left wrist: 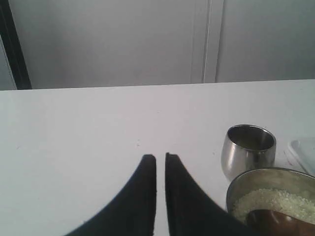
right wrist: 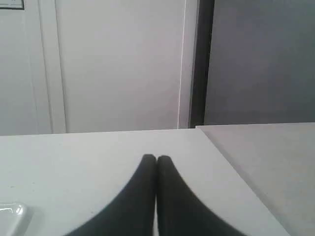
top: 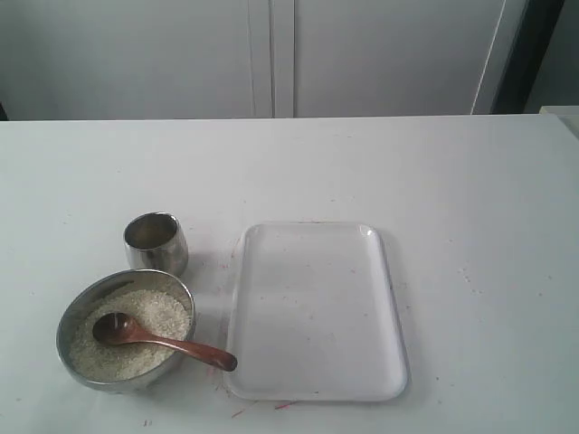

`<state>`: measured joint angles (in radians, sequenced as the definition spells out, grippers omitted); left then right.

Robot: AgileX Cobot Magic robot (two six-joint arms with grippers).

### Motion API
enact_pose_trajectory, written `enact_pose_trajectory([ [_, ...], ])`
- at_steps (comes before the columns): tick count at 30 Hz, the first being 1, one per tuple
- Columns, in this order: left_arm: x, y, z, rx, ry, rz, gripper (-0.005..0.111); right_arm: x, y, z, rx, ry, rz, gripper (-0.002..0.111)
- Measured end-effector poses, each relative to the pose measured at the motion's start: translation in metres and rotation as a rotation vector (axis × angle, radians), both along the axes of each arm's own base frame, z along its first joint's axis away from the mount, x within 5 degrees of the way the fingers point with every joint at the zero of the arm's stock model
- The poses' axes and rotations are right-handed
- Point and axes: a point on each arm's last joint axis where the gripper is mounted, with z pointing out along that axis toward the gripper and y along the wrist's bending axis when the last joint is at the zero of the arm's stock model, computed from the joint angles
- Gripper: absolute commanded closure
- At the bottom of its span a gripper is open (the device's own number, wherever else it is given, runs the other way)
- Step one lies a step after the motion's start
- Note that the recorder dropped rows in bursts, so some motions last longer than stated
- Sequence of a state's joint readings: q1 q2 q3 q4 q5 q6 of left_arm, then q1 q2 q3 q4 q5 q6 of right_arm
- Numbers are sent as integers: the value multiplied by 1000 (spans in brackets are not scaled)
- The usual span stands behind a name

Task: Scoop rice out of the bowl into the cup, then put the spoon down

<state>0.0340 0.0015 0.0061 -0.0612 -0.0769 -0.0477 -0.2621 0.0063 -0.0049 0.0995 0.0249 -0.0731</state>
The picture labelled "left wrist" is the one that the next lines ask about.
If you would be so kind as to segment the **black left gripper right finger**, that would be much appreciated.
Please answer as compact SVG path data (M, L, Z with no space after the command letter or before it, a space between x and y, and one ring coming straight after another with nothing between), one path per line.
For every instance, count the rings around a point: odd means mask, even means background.
M171 236L256 235L199 187L176 154L165 155L165 197Z

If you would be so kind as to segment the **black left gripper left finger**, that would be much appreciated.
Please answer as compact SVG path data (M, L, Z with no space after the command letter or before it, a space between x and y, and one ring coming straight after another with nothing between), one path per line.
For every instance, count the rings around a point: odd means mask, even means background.
M156 158L146 154L128 182L111 202L68 235L152 236L156 205Z

